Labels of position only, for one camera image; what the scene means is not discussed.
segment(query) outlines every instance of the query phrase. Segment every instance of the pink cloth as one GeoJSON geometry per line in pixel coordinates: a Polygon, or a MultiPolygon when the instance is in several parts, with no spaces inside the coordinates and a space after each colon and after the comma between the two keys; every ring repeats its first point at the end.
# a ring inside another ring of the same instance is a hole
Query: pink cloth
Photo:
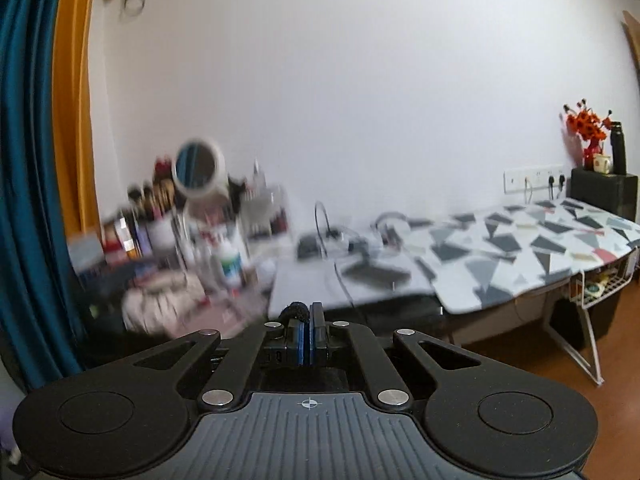
{"type": "Polygon", "coordinates": [[[209,298],[205,304],[167,330],[173,338],[197,332],[204,328],[218,330],[223,339],[238,335],[248,325],[266,319],[267,299],[251,289],[234,298],[209,298]]]}

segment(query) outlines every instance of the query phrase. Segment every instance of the yellow curtain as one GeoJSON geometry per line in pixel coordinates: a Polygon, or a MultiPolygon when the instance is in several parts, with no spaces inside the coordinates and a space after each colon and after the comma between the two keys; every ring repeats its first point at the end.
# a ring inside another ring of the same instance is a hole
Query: yellow curtain
{"type": "Polygon", "coordinates": [[[92,1],[59,0],[54,34],[53,141],[67,237],[99,224],[87,57],[92,1]]]}

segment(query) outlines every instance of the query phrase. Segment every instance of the wall socket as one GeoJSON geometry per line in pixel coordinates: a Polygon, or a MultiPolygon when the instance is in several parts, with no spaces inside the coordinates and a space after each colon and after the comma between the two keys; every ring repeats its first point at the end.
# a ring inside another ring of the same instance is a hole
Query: wall socket
{"type": "Polygon", "coordinates": [[[504,192],[508,194],[524,191],[526,178],[529,179],[529,183],[533,189],[546,188],[549,186],[550,176],[554,178],[554,187],[558,188],[561,174],[564,174],[564,177],[568,178],[561,164],[506,170],[504,172],[504,192]]]}

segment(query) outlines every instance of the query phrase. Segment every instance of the black box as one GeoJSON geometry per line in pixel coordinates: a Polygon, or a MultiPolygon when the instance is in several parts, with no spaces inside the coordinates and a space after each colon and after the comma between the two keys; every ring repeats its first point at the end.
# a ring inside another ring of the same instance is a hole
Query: black box
{"type": "MultiPolygon", "coordinates": [[[[596,303],[587,311],[596,340],[609,333],[619,300],[620,292],[616,292],[605,300],[596,303]]],[[[579,308],[569,300],[558,300],[554,305],[554,310],[549,320],[549,325],[576,350],[582,350],[586,346],[580,317],[578,316],[579,308]]]]}
{"type": "Polygon", "coordinates": [[[568,192],[570,198],[636,221],[638,177],[635,175],[606,175],[574,168],[568,192]]]}

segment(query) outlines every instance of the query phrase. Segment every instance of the round mirror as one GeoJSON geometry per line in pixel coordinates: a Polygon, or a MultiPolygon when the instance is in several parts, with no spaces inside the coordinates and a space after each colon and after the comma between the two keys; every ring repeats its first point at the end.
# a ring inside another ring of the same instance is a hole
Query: round mirror
{"type": "Polygon", "coordinates": [[[216,173],[216,159],[203,142],[185,144],[175,160],[175,176],[189,190],[200,190],[209,185],[216,173]]]}
{"type": "Polygon", "coordinates": [[[172,167],[175,187],[190,200],[226,189],[225,158],[215,142],[191,139],[178,150],[172,167]]]}

